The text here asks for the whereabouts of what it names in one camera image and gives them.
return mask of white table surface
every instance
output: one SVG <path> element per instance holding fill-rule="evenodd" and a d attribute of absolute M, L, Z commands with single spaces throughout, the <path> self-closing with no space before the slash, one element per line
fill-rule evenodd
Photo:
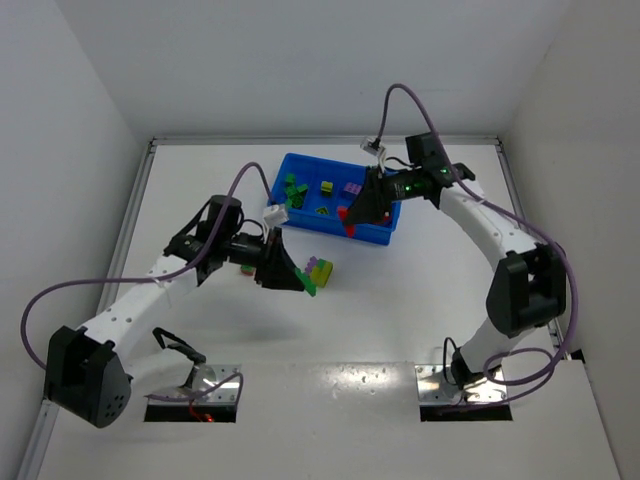
<path fill-rule="evenodd" d="M 400 144 L 389 150 L 405 156 Z M 372 158 L 356 145 L 159 146 L 124 275 L 146 272 L 244 163 L 261 163 L 272 182 L 291 151 L 361 164 Z M 489 198 L 510 207 L 493 146 L 448 151 Z M 236 197 L 247 217 L 259 218 L 266 197 L 255 171 Z M 445 336 L 462 344 L 472 335 L 492 276 L 473 243 L 430 203 L 403 204 L 388 247 L 293 228 L 284 241 L 299 266 L 312 255 L 334 262 L 317 297 L 261 289 L 227 265 L 158 319 L 210 363 L 243 365 L 236 424 L 144 424 L 140 399 L 105 430 L 61 412 L 39 478 L 618 478 L 578 362 L 563 362 L 550 384 L 518 402 L 513 422 L 420 423 L 411 362 L 438 362 Z M 527 343 L 551 348 L 546 329 Z M 149 338 L 135 355 L 153 348 Z M 541 364 L 535 355 L 510 359 L 506 375 Z M 373 382 L 367 388 L 363 375 Z"/>

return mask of purple toy block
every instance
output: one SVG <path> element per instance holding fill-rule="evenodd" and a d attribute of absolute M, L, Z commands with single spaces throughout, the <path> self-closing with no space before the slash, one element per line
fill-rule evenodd
<path fill-rule="evenodd" d="M 316 257 L 311 257 L 309 259 L 309 263 L 307 263 L 307 268 L 304 269 L 304 274 L 307 277 L 311 275 L 311 271 L 313 270 L 313 267 L 315 267 L 317 263 L 318 263 L 318 259 Z"/>
<path fill-rule="evenodd" d="M 349 182 L 344 186 L 344 190 L 342 190 L 342 196 L 345 198 L 354 199 L 358 196 L 360 190 L 362 190 L 362 187 L 360 185 Z"/>

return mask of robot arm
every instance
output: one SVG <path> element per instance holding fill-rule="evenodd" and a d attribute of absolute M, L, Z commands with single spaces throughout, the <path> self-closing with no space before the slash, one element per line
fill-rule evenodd
<path fill-rule="evenodd" d="M 566 272 L 555 252 L 499 213 L 477 202 L 454 182 L 430 134 L 407 137 L 412 168 L 385 175 L 369 167 L 363 188 L 343 220 L 345 226 L 382 221 L 396 201 L 423 197 L 451 217 L 478 246 L 494 271 L 486 299 L 487 318 L 454 352 L 451 373 L 459 388 L 484 376 L 485 362 L 510 352 L 536 327 L 566 308 Z M 459 177 L 484 197 L 475 175 L 456 164 Z M 500 365 L 496 360 L 490 369 Z"/>
<path fill-rule="evenodd" d="M 207 218 L 200 219 L 201 210 L 171 239 L 150 269 L 151 277 L 162 278 L 181 270 L 202 252 L 224 200 L 221 195 L 212 197 Z M 264 288 L 304 290 L 299 270 L 282 244 L 282 230 L 271 228 L 266 239 L 239 233 L 244 218 L 241 206 L 232 199 L 211 247 L 196 266 L 164 281 L 136 284 L 78 329 L 62 327 L 55 332 L 47 353 L 45 397 L 101 428 L 121 414 L 132 385 L 148 386 L 158 378 L 176 375 L 186 380 L 194 364 L 204 363 L 206 358 L 177 338 L 145 364 L 129 365 L 127 360 L 158 317 L 202 285 L 225 261 L 255 267 L 254 279 Z M 164 348 L 164 341 L 158 341 Z"/>

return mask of green toy block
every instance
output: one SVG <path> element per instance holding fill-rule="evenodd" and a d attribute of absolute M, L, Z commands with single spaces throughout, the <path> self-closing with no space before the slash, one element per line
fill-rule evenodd
<path fill-rule="evenodd" d="M 302 208 L 304 200 L 302 200 L 302 197 L 300 195 L 296 195 L 295 197 L 291 198 L 291 203 L 293 205 L 293 208 Z"/>
<path fill-rule="evenodd" d="M 296 187 L 294 187 L 293 185 L 291 185 L 290 187 L 285 187 L 284 194 L 288 198 L 292 199 L 293 197 L 296 197 L 298 195 L 298 189 Z"/>
<path fill-rule="evenodd" d="M 311 281 L 311 279 L 307 277 L 304 273 L 302 273 L 302 271 L 299 268 L 296 268 L 295 271 L 296 271 L 296 277 L 298 277 L 302 282 L 302 284 L 304 285 L 305 291 L 312 297 L 315 297 L 317 289 L 316 289 L 316 286 Z"/>
<path fill-rule="evenodd" d="M 320 190 L 321 190 L 323 196 L 330 197 L 332 195 L 332 193 L 333 193 L 333 183 L 327 182 L 327 181 L 323 181 L 320 184 Z"/>
<path fill-rule="evenodd" d="M 314 283 L 314 285 L 320 288 L 324 288 L 329 281 L 331 272 L 333 272 L 333 263 L 328 262 L 327 260 L 319 259 L 316 266 L 313 267 L 313 270 L 311 270 L 311 275 L 309 275 L 309 278 Z"/>
<path fill-rule="evenodd" d="M 240 267 L 240 273 L 242 273 L 243 275 L 247 275 L 248 277 L 252 276 L 255 271 L 255 267 L 252 267 L 250 265 L 242 265 Z"/>

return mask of toy block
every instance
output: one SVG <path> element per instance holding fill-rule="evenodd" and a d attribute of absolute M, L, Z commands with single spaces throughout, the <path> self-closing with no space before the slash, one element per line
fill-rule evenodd
<path fill-rule="evenodd" d="M 333 183 L 323 181 L 320 184 L 320 191 L 324 197 L 330 197 L 333 194 Z"/>
<path fill-rule="evenodd" d="M 291 204 L 293 205 L 293 208 L 302 208 L 303 203 L 304 200 L 302 200 L 302 197 L 300 195 L 296 195 L 295 197 L 291 198 Z"/>
<path fill-rule="evenodd" d="M 298 189 L 296 187 L 294 187 L 293 185 L 289 186 L 289 187 L 285 187 L 284 189 L 284 194 L 288 197 L 288 198 L 292 198 L 298 195 Z"/>
<path fill-rule="evenodd" d="M 333 263 L 327 260 L 319 259 L 316 265 L 312 268 L 309 278 L 314 283 L 314 285 L 320 288 L 324 288 L 329 281 L 331 272 L 333 272 Z"/>
<path fill-rule="evenodd" d="M 295 272 L 298 279 L 304 285 L 305 291 L 312 297 L 315 297 L 317 289 L 314 283 L 311 281 L 311 279 L 308 276 L 306 276 L 304 273 L 302 273 L 299 268 L 296 268 Z"/>
<path fill-rule="evenodd" d="M 313 270 L 313 267 L 315 267 L 317 263 L 318 263 L 318 259 L 316 257 L 311 257 L 307 262 L 307 268 L 304 269 L 304 274 L 307 276 L 311 275 L 311 271 Z"/>
<path fill-rule="evenodd" d="M 345 218 L 347 218 L 347 207 L 338 207 L 338 218 L 340 218 L 340 221 L 343 222 Z M 344 226 L 344 231 L 347 234 L 347 237 L 349 238 L 353 238 L 353 236 L 356 234 L 356 226 L 355 225 L 349 225 L 349 226 Z"/>
<path fill-rule="evenodd" d="M 250 265 L 242 265 L 240 267 L 240 273 L 248 277 L 252 277 L 255 271 L 256 271 L 255 267 L 252 267 Z"/>
<path fill-rule="evenodd" d="M 362 190 L 362 187 L 360 185 L 349 182 L 344 186 L 344 190 L 342 190 L 342 196 L 344 198 L 354 199 L 358 196 L 360 190 Z"/>

